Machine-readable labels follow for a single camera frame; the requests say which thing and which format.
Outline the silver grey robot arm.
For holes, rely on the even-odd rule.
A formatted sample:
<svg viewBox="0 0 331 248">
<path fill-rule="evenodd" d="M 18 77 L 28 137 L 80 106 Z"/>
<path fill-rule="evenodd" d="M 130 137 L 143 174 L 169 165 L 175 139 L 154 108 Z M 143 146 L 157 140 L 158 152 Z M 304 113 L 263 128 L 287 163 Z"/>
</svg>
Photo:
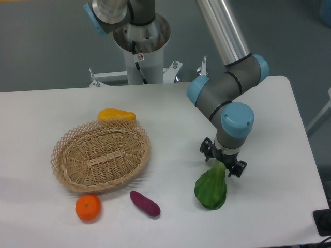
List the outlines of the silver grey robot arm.
<svg viewBox="0 0 331 248">
<path fill-rule="evenodd" d="M 269 66 L 250 52 L 226 1 L 197 1 L 197 6 L 226 68 L 218 80 L 211 80 L 202 62 L 201 74 L 187 89 L 192 104 L 217 130 L 200 151 L 240 177 L 247 164 L 237 156 L 253 127 L 254 113 L 236 98 L 266 79 Z M 156 13 L 154 1 L 90 1 L 84 10 L 96 32 L 112 34 L 122 49 L 130 85 L 174 82 L 163 68 L 163 58 L 157 57 L 169 41 L 170 26 Z"/>
</svg>

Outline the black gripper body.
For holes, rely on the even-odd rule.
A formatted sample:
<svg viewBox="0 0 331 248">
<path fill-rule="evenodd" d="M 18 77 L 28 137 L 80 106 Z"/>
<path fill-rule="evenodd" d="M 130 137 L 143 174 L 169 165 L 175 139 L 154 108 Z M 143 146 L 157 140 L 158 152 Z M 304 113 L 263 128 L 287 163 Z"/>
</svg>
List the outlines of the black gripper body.
<svg viewBox="0 0 331 248">
<path fill-rule="evenodd" d="M 222 162 L 226 168 L 236 168 L 238 165 L 237 156 L 240 149 L 228 149 L 222 146 L 212 144 L 212 156 Z"/>
</svg>

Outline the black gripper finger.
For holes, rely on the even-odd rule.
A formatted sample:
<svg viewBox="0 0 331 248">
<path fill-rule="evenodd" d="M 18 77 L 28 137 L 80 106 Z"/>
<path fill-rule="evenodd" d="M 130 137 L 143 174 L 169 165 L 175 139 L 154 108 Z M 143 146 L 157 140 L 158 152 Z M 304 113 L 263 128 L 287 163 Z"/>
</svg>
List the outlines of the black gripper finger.
<svg viewBox="0 0 331 248">
<path fill-rule="evenodd" d="M 235 176 L 240 178 L 244 172 L 247 163 L 245 161 L 238 161 L 237 159 L 227 164 L 227 169 L 229 171 L 228 177 Z"/>
<path fill-rule="evenodd" d="M 204 154 L 206 162 L 210 158 L 214 158 L 213 142 L 208 137 L 206 137 L 205 140 L 201 143 L 199 151 Z"/>
</svg>

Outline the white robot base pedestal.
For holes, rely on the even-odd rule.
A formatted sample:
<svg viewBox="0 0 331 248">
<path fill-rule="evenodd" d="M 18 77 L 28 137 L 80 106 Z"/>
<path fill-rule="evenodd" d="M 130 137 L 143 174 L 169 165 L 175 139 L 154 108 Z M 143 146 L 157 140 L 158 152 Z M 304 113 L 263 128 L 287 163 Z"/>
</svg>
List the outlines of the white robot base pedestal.
<svg viewBox="0 0 331 248">
<path fill-rule="evenodd" d="M 113 37 L 123 52 L 126 71 L 131 72 L 133 65 L 140 63 L 143 68 L 156 67 L 162 74 L 164 48 L 170 39 L 170 26 L 163 16 L 156 14 L 145 26 L 126 24 L 116 29 Z"/>
</svg>

